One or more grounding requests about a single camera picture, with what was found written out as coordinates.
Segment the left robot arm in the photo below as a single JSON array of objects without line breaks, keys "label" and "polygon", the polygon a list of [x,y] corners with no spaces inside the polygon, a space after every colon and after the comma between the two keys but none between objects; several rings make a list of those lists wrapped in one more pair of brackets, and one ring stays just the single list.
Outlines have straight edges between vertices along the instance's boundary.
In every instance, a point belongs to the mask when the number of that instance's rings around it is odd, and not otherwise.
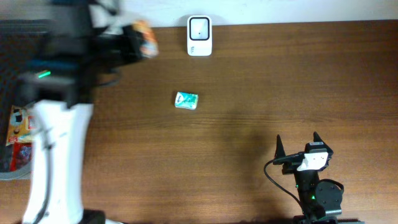
[{"label": "left robot arm", "polygon": [[102,73],[155,57],[157,42],[145,21],[109,34],[96,27],[92,6],[110,16],[117,1],[48,1],[50,19],[39,51],[21,75],[22,96],[34,119],[30,195],[24,223],[107,223],[101,210],[85,209],[81,180],[93,91]]}]

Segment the orange tissue pack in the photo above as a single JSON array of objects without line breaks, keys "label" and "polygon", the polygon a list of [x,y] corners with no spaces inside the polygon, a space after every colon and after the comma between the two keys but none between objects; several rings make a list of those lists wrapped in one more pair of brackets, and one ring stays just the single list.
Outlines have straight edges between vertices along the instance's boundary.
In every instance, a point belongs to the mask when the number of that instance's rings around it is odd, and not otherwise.
[{"label": "orange tissue pack", "polygon": [[144,20],[138,20],[133,23],[133,29],[140,41],[139,50],[141,55],[145,58],[154,58],[158,56],[158,43],[149,24]]}]

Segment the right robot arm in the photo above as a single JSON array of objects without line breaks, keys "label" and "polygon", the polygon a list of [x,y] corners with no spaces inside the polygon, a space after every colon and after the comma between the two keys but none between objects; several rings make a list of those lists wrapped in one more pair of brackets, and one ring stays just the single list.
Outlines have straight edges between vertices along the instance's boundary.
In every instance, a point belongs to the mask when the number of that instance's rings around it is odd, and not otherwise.
[{"label": "right robot arm", "polygon": [[282,166],[284,175],[294,175],[302,214],[293,218],[294,223],[337,223],[342,213],[343,184],[319,178],[319,173],[329,166],[333,150],[313,134],[313,141],[296,154],[287,155],[280,136],[277,136],[274,165]]}]

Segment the red candy bag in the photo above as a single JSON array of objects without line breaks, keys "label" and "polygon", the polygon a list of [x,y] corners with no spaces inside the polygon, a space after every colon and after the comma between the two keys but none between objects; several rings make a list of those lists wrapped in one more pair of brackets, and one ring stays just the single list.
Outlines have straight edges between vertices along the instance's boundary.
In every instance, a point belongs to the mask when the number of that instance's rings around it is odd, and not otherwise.
[{"label": "red candy bag", "polygon": [[32,144],[31,143],[19,143],[13,144],[12,148],[12,159],[10,164],[10,171],[16,171],[24,167],[30,162],[32,157]]}]

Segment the yellow snack bag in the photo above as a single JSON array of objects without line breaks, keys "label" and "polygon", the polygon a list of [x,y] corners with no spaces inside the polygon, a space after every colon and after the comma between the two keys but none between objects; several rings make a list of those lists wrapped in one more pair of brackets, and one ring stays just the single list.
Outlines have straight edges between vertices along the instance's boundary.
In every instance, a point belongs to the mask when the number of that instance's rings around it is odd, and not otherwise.
[{"label": "yellow snack bag", "polygon": [[6,136],[6,146],[15,143],[34,142],[32,131],[35,130],[34,116],[30,110],[12,105]]}]

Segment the teal tissue pack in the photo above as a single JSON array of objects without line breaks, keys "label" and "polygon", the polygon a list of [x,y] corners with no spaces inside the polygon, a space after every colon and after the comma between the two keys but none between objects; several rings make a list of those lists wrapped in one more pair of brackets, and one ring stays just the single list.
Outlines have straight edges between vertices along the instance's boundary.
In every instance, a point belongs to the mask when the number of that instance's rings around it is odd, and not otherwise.
[{"label": "teal tissue pack", "polygon": [[193,93],[177,92],[175,107],[187,110],[195,110],[198,105],[198,95]]}]

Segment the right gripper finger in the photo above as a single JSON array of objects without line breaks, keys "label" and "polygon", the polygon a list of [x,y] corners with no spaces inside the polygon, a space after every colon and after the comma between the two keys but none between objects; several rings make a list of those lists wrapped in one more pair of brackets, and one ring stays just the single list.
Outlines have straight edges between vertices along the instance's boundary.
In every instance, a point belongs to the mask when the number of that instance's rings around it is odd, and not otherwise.
[{"label": "right gripper finger", "polygon": [[314,142],[323,142],[323,140],[321,139],[321,137],[319,136],[319,134],[316,131],[313,133],[313,141]]},{"label": "right gripper finger", "polygon": [[282,144],[281,137],[278,134],[276,137],[276,149],[275,149],[274,159],[281,159],[285,156],[286,155],[285,155],[284,146]]}]

